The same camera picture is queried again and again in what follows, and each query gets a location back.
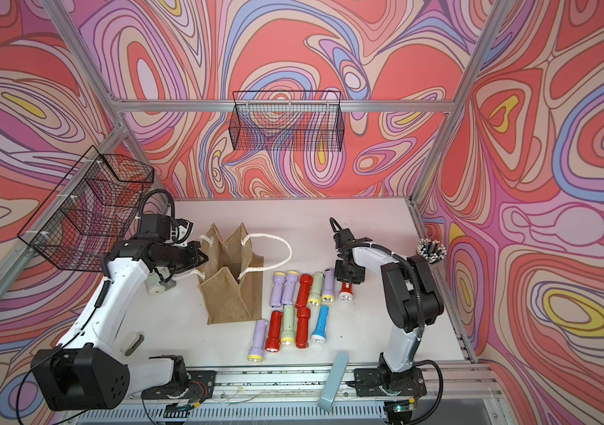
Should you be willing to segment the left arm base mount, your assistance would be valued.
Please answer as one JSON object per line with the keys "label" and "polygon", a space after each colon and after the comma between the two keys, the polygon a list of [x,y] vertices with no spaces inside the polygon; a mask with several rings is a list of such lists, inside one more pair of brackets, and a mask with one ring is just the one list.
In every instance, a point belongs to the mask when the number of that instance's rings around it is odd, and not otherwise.
{"label": "left arm base mount", "polygon": [[143,400],[209,400],[213,397],[217,373],[215,370],[188,370],[184,376],[168,384],[142,391]]}

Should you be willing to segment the burlap tote bag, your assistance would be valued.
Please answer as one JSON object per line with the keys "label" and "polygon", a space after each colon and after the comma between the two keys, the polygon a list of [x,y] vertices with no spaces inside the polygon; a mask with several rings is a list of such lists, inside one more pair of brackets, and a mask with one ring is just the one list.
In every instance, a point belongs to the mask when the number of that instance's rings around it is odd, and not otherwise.
{"label": "burlap tote bag", "polygon": [[[265,238],[284,245],[287,256],[267,266],[253,248],[255,239]],[[292,248],[282,237],[267,233],[251,233],[240,225],[231,235],[223,237],[216,225],[199,237],[199,248],[207,262],[192,274],[198,278],[209,325],[254,322],[262,318],[263,275],[278,269],[292,259]]]}

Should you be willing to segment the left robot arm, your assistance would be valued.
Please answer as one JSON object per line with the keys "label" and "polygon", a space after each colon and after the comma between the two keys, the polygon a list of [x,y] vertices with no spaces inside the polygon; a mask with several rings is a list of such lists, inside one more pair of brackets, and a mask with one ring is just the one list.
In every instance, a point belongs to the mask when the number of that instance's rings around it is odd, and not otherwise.
{"label": "left robot arm", "polygon": [[38,351],[31,361],[29,373],[54,412],[113,409],[126,397],[145,391],[180,398],[190,387],[182,356],[129,361],[115,346],[141,287],[167,290],[177,274],[208,261],[200,243],[189,239],[193,225],[177,218],[168,191],[149,191],[140,207],[156,194],[167,198],[167,214],[138,212],[136,233],[101,256],[102,279],[79,318],[54,348]]}

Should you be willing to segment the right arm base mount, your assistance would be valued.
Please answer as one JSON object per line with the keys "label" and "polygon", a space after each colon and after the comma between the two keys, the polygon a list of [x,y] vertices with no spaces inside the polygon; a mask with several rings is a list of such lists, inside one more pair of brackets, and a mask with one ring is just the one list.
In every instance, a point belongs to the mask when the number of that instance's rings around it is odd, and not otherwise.
{"label": "right arm base mount", "polygon": [[428,391],[417,367],[403,372],[392,372],[385,365],[377,368],[357,368],[353,370],[353,380],[347,385],[355,389],[359,397],[408,397],[418,400]]}

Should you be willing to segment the red white flashlight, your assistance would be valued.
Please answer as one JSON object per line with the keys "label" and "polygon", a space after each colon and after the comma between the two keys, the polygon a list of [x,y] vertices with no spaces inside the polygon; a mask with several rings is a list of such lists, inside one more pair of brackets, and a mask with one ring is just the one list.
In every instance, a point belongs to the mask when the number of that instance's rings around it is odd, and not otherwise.
{"label": "red white flashlight", "polygon": [[342,289],[339,292],[338,298],[342,302],[352,302],[353,285],[351,283],[342,283]]}

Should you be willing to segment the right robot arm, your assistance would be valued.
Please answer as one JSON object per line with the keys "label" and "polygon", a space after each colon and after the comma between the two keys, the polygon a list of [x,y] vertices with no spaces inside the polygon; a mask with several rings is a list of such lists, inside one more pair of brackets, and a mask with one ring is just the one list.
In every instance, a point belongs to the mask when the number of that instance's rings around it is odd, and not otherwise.
{"label": "right robot arm", "polygon": [[360,397],[408,396],[418,400],[427,394],[422,368],[430,366],[443,380],[440,366],[432,359],[416,358],[427,327],[444,310],[444,301],[431,267],[443,260],[446,249],[438,240],[424,238],[411,257],[372,239],[357,238],[349,228],[331,217],[330,226],[337,253],[335,278],[341,283],[360,285],[371,270],[382,279],[386,310],[393,328],[387,348],[374,368],[357,368],[347,383]]}

